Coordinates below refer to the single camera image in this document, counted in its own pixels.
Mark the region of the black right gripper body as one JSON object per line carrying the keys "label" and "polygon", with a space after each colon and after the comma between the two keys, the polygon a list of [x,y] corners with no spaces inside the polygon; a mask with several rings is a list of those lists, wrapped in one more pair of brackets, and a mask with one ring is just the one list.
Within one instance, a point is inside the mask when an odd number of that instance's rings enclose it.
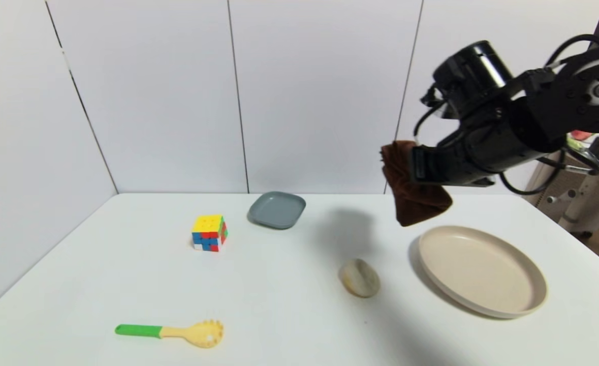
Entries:
{"label": "black right gripper body", "polygon": [[408,154],[412,181],[464,186],[480,178],[478,151],[466,132],[453,132],[436,146],[420,144]]}

